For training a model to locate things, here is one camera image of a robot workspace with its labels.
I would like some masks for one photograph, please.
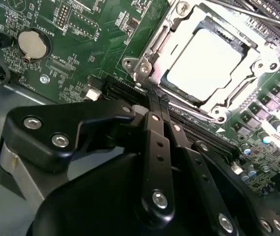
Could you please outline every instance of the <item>black bracket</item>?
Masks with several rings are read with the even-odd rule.
[[[83,146],[80,137],[92,140],[98,128],[131,122],[134,117],[132,108],[121,100],[19,107],[8,113],[2,137],[15,154],[46,171],[60,172]],[[52,141],[54,135],[62,135],[59,147]]]

